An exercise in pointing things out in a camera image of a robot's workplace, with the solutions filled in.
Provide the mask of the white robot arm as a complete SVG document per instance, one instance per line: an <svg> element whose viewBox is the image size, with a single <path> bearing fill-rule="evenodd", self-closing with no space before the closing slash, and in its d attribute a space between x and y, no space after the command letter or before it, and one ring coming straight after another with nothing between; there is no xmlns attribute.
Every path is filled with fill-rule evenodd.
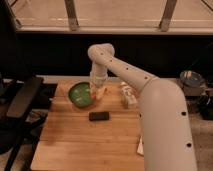
<svg viewBox="0 0 213 171"><path fill-rule="evenodd" d="M187 104L182 89L114 56L110 44L88 49L90 77L95 87L104 84L108 72L139 93L139 114L145 171L197 171Z"/></svg>

